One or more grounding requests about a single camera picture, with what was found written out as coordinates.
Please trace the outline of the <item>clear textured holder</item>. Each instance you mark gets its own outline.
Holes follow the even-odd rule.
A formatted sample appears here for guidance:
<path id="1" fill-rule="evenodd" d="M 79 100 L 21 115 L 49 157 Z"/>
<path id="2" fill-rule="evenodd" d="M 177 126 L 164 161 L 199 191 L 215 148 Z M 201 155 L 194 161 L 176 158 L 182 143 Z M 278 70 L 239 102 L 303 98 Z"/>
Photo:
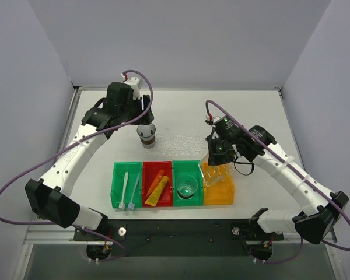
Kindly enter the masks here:
<path id="1" fill-rule="evenodd" d="M 211 187 L 221 182 L 226 182 L 228 179 L 232 178 L 234 171 L 231 163 L 222 164 L 219 166 L 210 166 L 208 164 L 208 155 L 200 160 L 199 169 L 204 185 L 207 187 Z"/>

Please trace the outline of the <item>dark smoky plastic cup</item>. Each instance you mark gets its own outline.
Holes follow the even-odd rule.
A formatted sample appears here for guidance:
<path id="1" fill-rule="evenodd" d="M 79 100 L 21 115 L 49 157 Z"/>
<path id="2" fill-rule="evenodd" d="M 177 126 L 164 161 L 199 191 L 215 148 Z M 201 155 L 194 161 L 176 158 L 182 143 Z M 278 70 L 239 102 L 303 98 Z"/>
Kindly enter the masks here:
<path id="1" fill-rule="evenodd" d="M 138 134 L 141 144 L 145 149 L 150 149 L 155 146 L 156 127 L 154 124 L 139 125 L 136 129 L 136 133 Z"/>

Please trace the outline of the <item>clear plastic cup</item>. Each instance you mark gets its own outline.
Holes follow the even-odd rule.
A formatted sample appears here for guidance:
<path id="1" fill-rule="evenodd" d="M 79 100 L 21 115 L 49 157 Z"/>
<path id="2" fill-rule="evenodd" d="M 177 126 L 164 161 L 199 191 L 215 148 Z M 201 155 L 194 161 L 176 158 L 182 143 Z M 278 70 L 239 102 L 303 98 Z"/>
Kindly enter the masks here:
<path id="1" fill-rule="evenodd" d="M 183 175 L 176 180 L 176 191 L 178 196 L 182 199 L 190 199 L 197 189 L 197 180 L 191 175 Z"/>

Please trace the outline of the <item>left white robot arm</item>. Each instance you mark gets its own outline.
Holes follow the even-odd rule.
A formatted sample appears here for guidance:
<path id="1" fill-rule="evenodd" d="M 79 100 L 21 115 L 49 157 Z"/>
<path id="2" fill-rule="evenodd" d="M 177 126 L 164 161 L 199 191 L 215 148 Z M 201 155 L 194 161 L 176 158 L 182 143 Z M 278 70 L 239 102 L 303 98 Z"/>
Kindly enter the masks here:
<path id="1" fill-rule="evenodd" d="M 154 120 L 150 95 L 140 93 L 144 81 L 135 76 L 111 83 L 106 96 L 85 113 L 68 150 L 38 180 L 28 181 L 25 192 L 36 215 L 62 228 L 87 228 L 95 240 L 106 237 L 107 216 L 81 206 L 70 196 L 89 160 L 118 127 L 149 125 Z"/>

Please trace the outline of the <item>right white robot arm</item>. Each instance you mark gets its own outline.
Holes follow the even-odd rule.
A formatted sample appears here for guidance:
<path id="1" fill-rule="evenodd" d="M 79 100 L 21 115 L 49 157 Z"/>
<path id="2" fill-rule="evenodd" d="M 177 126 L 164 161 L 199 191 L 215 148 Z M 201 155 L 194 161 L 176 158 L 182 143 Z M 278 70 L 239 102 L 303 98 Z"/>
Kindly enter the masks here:
<path id="1" fill-rule="evenodd" d="M 262 210 L 257 223 L 265 233 L 292 232 L 312 244 L 320 244 L 340 218 L 340 209 L 349 201 L 342 192 L 322 186 L 282 149 L 263 127 L 255 125 L 245 132 L 227 117 L 207 117 L 212 131 L 208 144 L 208 164 L 234 163 L 239 157 L 252 167 L 268 173 L 299 204 L 299 211 Z"/>

